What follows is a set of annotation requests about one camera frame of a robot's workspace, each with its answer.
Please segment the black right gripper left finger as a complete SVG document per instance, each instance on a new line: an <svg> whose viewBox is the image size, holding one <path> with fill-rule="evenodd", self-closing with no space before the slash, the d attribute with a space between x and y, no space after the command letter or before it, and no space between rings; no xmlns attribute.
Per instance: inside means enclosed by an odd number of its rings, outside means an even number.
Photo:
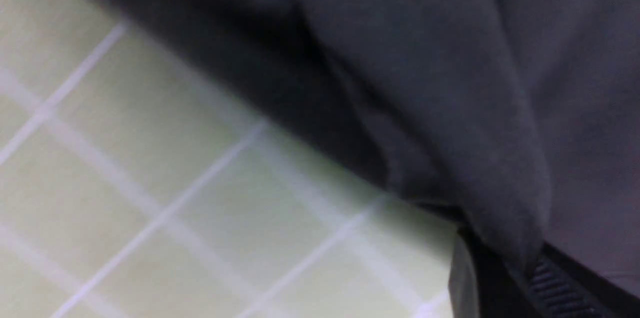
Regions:
<svg viewBox="0 0 640 318"><path fill-rule="evenodd" d="M448 291L455 317L538 317L503 261L469 230L454 242Z"/></svg>

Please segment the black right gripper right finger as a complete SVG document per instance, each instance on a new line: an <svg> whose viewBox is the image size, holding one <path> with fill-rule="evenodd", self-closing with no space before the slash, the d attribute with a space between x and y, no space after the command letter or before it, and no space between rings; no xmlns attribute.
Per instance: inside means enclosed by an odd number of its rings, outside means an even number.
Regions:
<svg viewBox="0 0 640 318"><path fill-rule="evenodd" d="M638 317L638 297L546 245L519 286L538 317Z"/></svg>

